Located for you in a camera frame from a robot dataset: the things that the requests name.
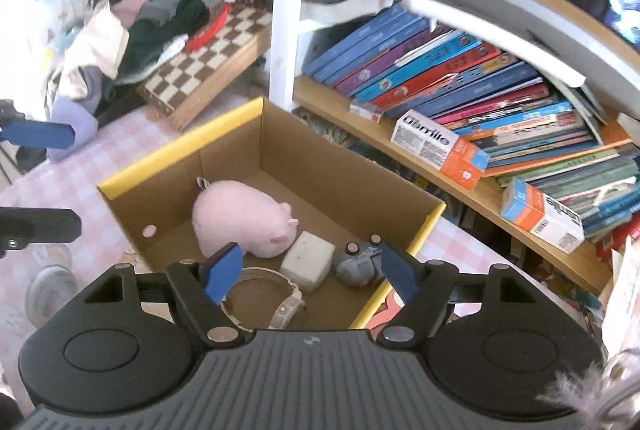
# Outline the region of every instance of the wooden shelf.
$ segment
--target wooden shelf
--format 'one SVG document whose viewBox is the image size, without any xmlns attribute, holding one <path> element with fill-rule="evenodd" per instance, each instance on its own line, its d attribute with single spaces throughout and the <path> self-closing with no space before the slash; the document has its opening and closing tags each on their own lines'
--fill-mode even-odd
<svg viewBox="0 0 640 430">
<path fill-rule="evenodd" d="M 391 143 L 394 122 L 383 118 L 379 124 L 366 120 L 349 112 L 349 100 L 338 93 L 316 83 L 311 78 L 296 78 L 294 100 L 311 112 L 339 125 L 354 136 L 370 143 L 425 179 L 438 185 L 454 197 L 473 208 L 491 222 L 523 242 L 524 245 L 539 253 L 545 260 L 556 266 L 569 279 L 592 293 L 599 293 L 611 277 L 609 267 L 601 263 L 595 254 L 593 245 L 584 243 L 571 254 L 562 253 L 542 239 L 524 232 L 517 226 L 502 219 L 499 214 L 502 188 L 493 178 L 482 179 L 469 191 L 459 187 L 431 166 L 417 157 Z"/>
</svg>

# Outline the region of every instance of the chessboard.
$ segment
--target chessboard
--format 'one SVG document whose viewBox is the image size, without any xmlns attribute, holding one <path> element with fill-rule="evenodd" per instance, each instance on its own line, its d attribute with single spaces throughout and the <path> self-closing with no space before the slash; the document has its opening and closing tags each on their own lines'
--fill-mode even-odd
<svg viewBox="0 0 640 430">
<path fill-rule="evenodd" d="M 270 45 L 271 14 L 235 4 L 207 46 L 165 62 L 138 93 L 181 131 Z"/>
</svg>

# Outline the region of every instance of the stack of books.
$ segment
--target stack of books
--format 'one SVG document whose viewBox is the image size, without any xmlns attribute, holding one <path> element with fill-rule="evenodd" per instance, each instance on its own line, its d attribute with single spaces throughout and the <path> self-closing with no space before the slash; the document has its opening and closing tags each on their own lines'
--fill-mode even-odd
<svg viewBox="0 0 640 430">
<path fill-rule="evenodd" d="M 303 68 L 396 120 L 414 109 L 489 154 L 484 175 L 558 199 L 598 240 L 640 210 L 640 151 L 587 84 L 553 75 L 399 3 Z"/>
</svg>

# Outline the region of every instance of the metal screw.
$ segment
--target metal screw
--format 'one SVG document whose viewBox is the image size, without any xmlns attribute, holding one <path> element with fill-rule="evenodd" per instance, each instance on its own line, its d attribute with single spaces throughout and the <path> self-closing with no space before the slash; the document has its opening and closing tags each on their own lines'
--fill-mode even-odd
<svg viewBox="0 0 640 430">
<path fill-rule="evenodd" d="M 207 338 L 217 344 L 227 344 L 238 338 L 238 330 L 233 327 L 214 327 L 207 333 Z"/>
<path fill-rule="evenodd" d="M 387 327 L 382 331 L 382 337 L 393 343 L 404 344 L 414 339 L 415 333 L 413 329 L 405 327 L 403 325 L 395 325 Z"/>
</svg>

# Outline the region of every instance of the orange box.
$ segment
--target orange box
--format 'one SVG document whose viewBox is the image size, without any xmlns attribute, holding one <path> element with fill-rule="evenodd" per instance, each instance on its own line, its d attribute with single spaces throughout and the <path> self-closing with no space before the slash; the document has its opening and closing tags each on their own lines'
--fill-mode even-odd
<svg viewBox="0 0 640 430">
<path fill-rule="evenodd" d="M 413 109 L 396 122 L 391 141 L 468 190 L 489 163 L 486 152 Z"/>
</svg>

